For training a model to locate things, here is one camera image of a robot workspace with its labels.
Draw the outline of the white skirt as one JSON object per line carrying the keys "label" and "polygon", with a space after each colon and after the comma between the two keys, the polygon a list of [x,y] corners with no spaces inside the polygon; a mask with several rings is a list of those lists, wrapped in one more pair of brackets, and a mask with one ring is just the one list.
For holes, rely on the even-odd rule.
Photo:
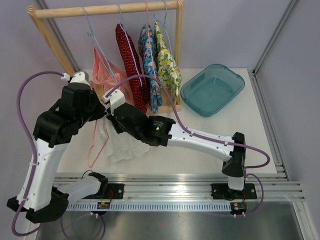
{"label": "white skirt", "polygon": [[113,163],[140,157],[150,149],[148,144],[136,140],[127,132],[117,133],[106,117],[97,121],[97,133],[102,140],[103,157]]}

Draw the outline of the pink skirt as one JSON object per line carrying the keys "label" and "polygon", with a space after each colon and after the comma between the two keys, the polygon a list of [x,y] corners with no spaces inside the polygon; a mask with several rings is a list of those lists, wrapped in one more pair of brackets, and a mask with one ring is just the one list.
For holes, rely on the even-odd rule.
{"label": "pink skirt", "polygon": [[93,49],[92,85],[101,98],[104,93],[127,78],[126,73],[110,61],[107,62],[100,50]]}

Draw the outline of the pink hanger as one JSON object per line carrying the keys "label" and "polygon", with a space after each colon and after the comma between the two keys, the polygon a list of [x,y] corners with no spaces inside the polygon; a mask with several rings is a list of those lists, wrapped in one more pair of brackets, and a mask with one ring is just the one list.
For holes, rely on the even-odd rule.
{"label": "pink hanger", "polygon": [[149,42],[149,48],[150,48],[150,55],[151,55],[151,61],[152,63],[154,64],[152,66],[152,69],[153,69],[153,74],[154,74],[154,78],[157,79],[157,74],[156,74],[156,71],[155,71],[155,60],[153,58],[153,49],[152,49],[152,42],[151,42],[151,38],[150,38],[150,28],[149,28],[149,6],[148,6],[148,1],[145,0],[145,7],[146,7],[146,28],[147,28],[147,37],[148,37],[148,42]]}
{"label": "pink hanger", "polygon": [[103,121],[96,120],[93,126],[91,145],[88,149],[86,164],[89,169],[92,169],[98,159],[103,154],[103,151],[108,143],[109,135],[103,128]]}

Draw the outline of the red polka dot skirt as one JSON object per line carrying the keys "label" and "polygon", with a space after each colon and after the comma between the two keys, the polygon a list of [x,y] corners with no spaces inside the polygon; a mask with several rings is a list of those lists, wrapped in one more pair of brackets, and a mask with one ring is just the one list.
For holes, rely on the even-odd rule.
{"label": "red polka dot skirt", "polygon": [[[140,59],[130,35],[121,23],[115,28],[115,37],[123,61],[127,77],[141,75]],[[133,95],[134,106],[142,113],[147,113],[149,89],[144,77],[136,77],[128,81]]]}

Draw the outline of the blue floral skirt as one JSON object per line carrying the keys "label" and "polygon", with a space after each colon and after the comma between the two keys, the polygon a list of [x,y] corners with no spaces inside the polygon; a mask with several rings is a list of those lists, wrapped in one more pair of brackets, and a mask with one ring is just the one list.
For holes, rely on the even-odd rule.
{"label": "blue floral skirt", "polygon": [[[156,40],[153,36],[153,29],[150,25],[149,25],[149,31],[150,31],[150,40],[152,42],[151,44],[152,44],[153,59],[156,63]],[[144,74],[154,78],[154,72],[153,72],[154,64],[152,63],[152,59],[151,59],[146,24],[142,27],[140,31],[140,36],[138,39],[138,51],[142,59]],[[157,77],[158,77],[156,64],[154,67],[155,67],[155,73],[157,74]],[[159,107],[163,103],[163,99],[161,95],[160,86],[158,82],[153,78],[147,79],[147,82],[149,83],[149,109],[152,113],[156,114],[158,112]]]}

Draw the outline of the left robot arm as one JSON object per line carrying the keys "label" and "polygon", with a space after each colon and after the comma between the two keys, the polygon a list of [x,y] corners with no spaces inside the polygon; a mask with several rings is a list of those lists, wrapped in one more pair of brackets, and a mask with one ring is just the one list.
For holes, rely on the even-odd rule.
{"label": "left robot arm", "polygon": [[92,172],[88,177],[65,186],[53,185],[61,158],[72,136],[87,122],[104,116],[105,107],[88,83],[69,83],[64,86],[61,98],[36,121],[32,156],[27,180],[18,196],[7,201],[7,206],[26,213],[34,224],[58,220],[69,204],[85,197],[102,199],[107,196],[108,179]]}

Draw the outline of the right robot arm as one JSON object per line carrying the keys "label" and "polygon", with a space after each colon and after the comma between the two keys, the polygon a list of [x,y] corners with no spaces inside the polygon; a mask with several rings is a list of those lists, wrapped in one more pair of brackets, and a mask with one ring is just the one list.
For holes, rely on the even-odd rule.
{"label": "right robot arm", "polygon": [[182,127],[172,118],[147,116],[126,102],[116,107],[107,103],[106,112],[107,119],[118,134],[127,133],[152,147],[181,147],[220,159],[223,162],[221,172],[228,180],[219,198],[233,200],[246,195],[246,149],[242,133],[236,132],[233,136],[196,133],[193,129]]}

